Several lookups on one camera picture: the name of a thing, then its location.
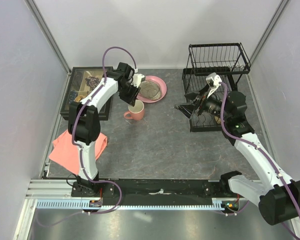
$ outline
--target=metal frame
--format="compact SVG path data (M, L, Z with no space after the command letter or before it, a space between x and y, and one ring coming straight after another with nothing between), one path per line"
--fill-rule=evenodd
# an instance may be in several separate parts
M71 68L69 67L64 55L62 54L54 36L52 35L51 31L48 28L48 25L42 16L37 4L35 3L35 0L24 0L25 3L28 5L30 11L32 12L32 15L34 16L35 20L37 21L39 27L41 28L44 36L46 37L47 41L49 42L52 50L58 57L62 67L67 73L71 72Z
M35 215L37 206L36 199L25 199L21 210L20 218L16 226L13 240L26 240L28 239L31 224Z
M51 48L53 49L53 51L55 52L55 54L57 55L62 67L65 69L65 71L68 73L68 78L67 81L65 83L65 86L68 85L69 79L70 79L70 72L71 69L65 59L65 57L63 56L60 48L58 47L58 44L56 43L51 31L49 30L41 12L38 9L38 6L35 3L35 0L24 0L26 2L26 4L28 5L29 9L31 10L33 16L35 17L38 25L40 26L43 34L45 35L45 37L47 38L49 44L51 45ZM285 10L285 8L287 7L288 3L290 2L290 0L281 0L278 8L276 9L273 17L270 20L270 23L268 24L266 30L264 31L263 35L261 36L261 39L259 40L256 48L254 49L252 55L251 55L251 64L254 63L254 61L256 60L258 54L260 53L261 49L263 48L265 42L267 41L267 39L269 38L271 32L273 31L276 23L278 22L280 16L282 15L283 11ZM273 151L270 145L270 141L269 141L269 136L268 136L268 132L266 129L266 126L264 124L263 121L263 116L261 114L258 102L256 100L256 95L255 92L251 86L251 79L250 76L248 76L248 84L251 90L251 94L252 94L252 98L253 101L255 103L255 107L257 110L257 114L260 120L260 124L261 124L261 128L262 131L264 133L264 138L266 141L266 145L268 148L268 152L273 156ZM67 88L64 88L64 92L61 96L60 102L59 102L59 108L58 111L60 111L61 107L62 107L62 99L66 93ZM61 115L57 114L57 117L55 119L55 125L54 128L52 130L51 133L51 138L49 140L49 145L46 149L45 155L44 155L44 161L42 163L42 172L39 175L39 178L42 177L43 173L45 170L49 169L49 153L52 150L52 144L51 144L51 140L56 138L56 135L58 133L58 126L61 122ZM64 179L58 179L58 180L50 180L50 179L33 179L30 181L29 187L28 187L28 191L26 193L25 196L25 201L22 207L22 211L19 217L19 221L15 230L15 234L13 236L13 240L26 240L29 237L30 234L30 229L31 229L31 224L35 215L35 209L37 207L37 203L38 200L77 200L78 198L72 198L71 197L71 191L72 191L72 187L69 186L66 181ZM87 197L87 198L80 198L82 200L98 200L98 197ZM235 201L235 198L212 198L213 201ZM294 228L298 230L298 222L292 221Z
M266 27L265 31L263 32L258 44L256 45L256 47L250 57L251 66L254 64L257 56L261 52L263 46L265 45L265 43L268 40L272 31L274 30L279 18L281 17L284 10L287 8L289 2L290 2L290 0L281 0L281 2L279 3L279 6L275 10L268 26Z
M60 122L61 122L61 119L62 119L62 116L59 113L60 113L60 110L61 110L62 105L63 105L63 99L64 99L64 97L66 95L66 92L67 92L67 86L68 86L69 81L70 81L70 76L71 76L70 73L68 73L67 79L64 83L63 93L62 93L62 95L59 99L59 107L57 109L56 118L55 118L55 121L54 121L51 137L49 139L47 148L46 148L45 153L44 153L43 161L42 161L41 168L40 168L41 172L38 176L39 179L41 179L43 177L45 171L47 171L47 172L49 171L49 166L50 166L49 154L51 153L52 147L53 147L52 141L54 139L56 139L57 134L58 134L59 125L60 125Z

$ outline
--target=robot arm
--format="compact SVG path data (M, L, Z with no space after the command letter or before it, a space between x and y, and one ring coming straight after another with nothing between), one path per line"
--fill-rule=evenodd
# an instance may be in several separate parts
M82 162L80 162L77 182L85 188L95 188L88 181L87 176L92 180L99 180L95 160L95 145L101 128L98 110L116 92L119 92L119 97L122 100L134 106L140 91L139 85L145 79L145 76L136 73L137 71L137 69L133 69L128 64L120 62L117 69L108 71L107 78L103 77L99 85L86 98L80 102L73 102L70 105L68 131L70 134L75 134L74 142L77 144L79 154L82 150L82 157L79 156ZM77 115L84 105L86 106L79 118L75 133L73 133Z
M217 76L215 73L207 76L208 84L198 92L186 94L185 97L189 102L176 105L175 108L189 119L193 114L201 115L203 112L208 112L220 118L222 102L210 97L220 85ZM280 171L277 174L268 159L260 152L259 149L262 149L270 156L260 143L254 129L248 123L245 117L246 109L246 96L241 92L232 91L227 95L224 107L224 126L231 135L240 140L228 137L225 132L223 132L223 135L247 159L260 178L261 184L248 180L238 171L223 174L220 184L225 192L239 194L255 204L265 221L270 225L275 225L298 216L296 208L279 177L289 183L288 187L299 208L300 181L293 181L292 177L283 171L270 157L273 164ZM249 141L257 145L257 148L241 140Z

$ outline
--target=pink towel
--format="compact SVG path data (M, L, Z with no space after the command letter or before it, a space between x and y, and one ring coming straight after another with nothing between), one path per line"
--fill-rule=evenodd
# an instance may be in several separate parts
M73 174L78 175L80 169L78 149L72 144L72 135L70 135L68 130L58 136L52 143L54 149L49 155L49 158ZM100 133L95 141L95 160L99 158L106 146L107 136Z

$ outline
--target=wire basket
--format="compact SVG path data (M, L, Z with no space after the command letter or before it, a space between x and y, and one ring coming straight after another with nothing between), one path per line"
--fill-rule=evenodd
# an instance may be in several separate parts
M251 66L241 43L190 44L189 59L197 76L248 74Z
M184 92L201 90L206 77L211 73L220 75L230 91L238 90L238 82L243 74L250 72L250 60L241 43L190 44L186 68L182 72ZM236 82L234 75L239 75ZM211 96L222 99L224 87L220 86ZM193 115L190 120L191 132L220 131L220 119L204 112Z

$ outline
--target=pink bowl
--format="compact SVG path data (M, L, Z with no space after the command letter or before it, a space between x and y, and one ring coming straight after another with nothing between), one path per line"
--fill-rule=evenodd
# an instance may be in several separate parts
M148 103L148 104L152 104L152 103L160 101L167 93L166 83L160 77L157 77L157 76L145 76L145 79L148 81L153 81L155 83L158 83L160 86L162 95L158 100L150 100L148 98L140 96L139 94L138 94L138 96L136 96L136 98L141 100L142 102Z

